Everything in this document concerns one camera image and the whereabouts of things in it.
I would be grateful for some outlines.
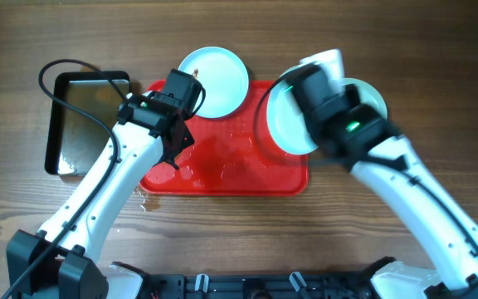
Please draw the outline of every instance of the wooden table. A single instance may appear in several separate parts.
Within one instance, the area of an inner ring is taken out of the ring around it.
[[[275,79],[300,58],[337,47],[346,75],[383,94],[392,120],[478,222],[478,2],[61,1],[0,0],[0,295],[8,284],[8,239],[18,228],[35,232],[78,184],[43,169],[51,102],[37,73],[58,58],[125,70],[147,86],[208,45],[234,51],[253,79]],[[57,67],[46,84],[78,69]],[[294,198],[135,190],[100,265],[119,260],[151,273],[320,272],[359,269],[387,255],[431,265],[380,199],[331,167],[311,169],[309,186]]]

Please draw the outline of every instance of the green light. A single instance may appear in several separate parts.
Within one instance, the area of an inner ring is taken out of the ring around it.
[[[346,126],[346,130],[348,132],[351,132],[351,131],[357,129],[360,125],[361,125],[361,123],[359,123],[358,121],[352,121],[352,122],[349,123],[348,126]]]

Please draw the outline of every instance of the wooden surface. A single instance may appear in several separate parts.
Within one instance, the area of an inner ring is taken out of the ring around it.
[[[11,2],[0,0],[0,295],[8,239],[18,228],[35,232],[78,184],[43,170],[51,102],[37,73],[58,58],[124,70],[147,86],[204,46],[234,51],[253,79],[275,79],[304,56],[340,48],[346,75],[383,94],[392,119],[478,222],[476,1]],[[58,67],[46,84],[78,69]],[[430,266],[381,200],[332,167],[311,169],[295,198],[160,198],[136,189],[100,264],[153,273],[324,271],[386,255]]]

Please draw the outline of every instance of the round plate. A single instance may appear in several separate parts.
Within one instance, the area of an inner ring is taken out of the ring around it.
[[[344,84],[355,84],[361,103],[372,106],[382,117],[387,118],[387,106],[375,88],[364,81],[351,78],[344,78]],[[282,150],[289,154],[308,154],[316,150],[318,145],[310,138],[305,128],[304,115],[287,89],[288,85],[281,82],[272,90],[267,103],[266,122],[272,139]]]
[[[248,92],[248,73],[241,59],[221,47],[204,47],[189,54],[180,64],[179,71],[194,74],[206,90],[204,104],[197,115],[219,118],[229,115],[245,100]],[[202,93],[198,97],[200,105]]]

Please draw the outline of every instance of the red tray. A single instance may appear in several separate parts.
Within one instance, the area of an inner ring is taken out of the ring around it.
[[[149,91],[160,91],[164,82],[154,82]],[[287,154],[274,143],[266,124],[266,104],[259,113],[258,138],[252,129],[257,104],[272,82],[250,81],[245,101],[230,115],[189,120],[195,144],[177,158],[180,170],[165,163],[156,165],[141,180],[141,187],[152,194],[299,194],[308,181],[307,156]],[[267,151],[271,157],[263,154]]]

